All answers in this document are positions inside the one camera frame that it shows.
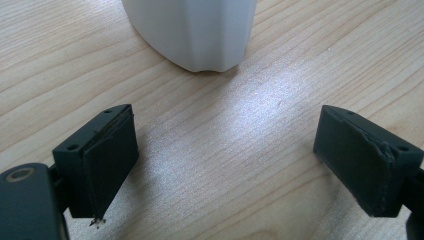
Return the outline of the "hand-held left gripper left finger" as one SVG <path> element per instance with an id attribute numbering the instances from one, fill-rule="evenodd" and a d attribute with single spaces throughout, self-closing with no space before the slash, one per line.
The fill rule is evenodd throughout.
<path id="1" fill-rule="evenodd" d="M 129 104 L 100 112 L 53 150 L 74 218 L 101 220 L 139 158 Z"/>

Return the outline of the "white pump bottle blue nozzle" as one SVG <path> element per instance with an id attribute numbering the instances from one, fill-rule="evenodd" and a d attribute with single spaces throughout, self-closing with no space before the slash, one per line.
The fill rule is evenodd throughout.
<path id="1" fill-rule="evenodd" d="M 157 52 L 191 71 L 239 65 L 257 0 L 121 0 L 130 22 Z"/>

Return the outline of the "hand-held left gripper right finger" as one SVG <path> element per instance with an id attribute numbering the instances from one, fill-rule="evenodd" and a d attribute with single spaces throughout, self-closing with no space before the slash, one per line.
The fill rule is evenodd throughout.
<path id="1" fill-rule="evenodd" d="M 366 118 L 324 105 L 314 152 L 373 217 L 424 218 L 424 151 Z"/>

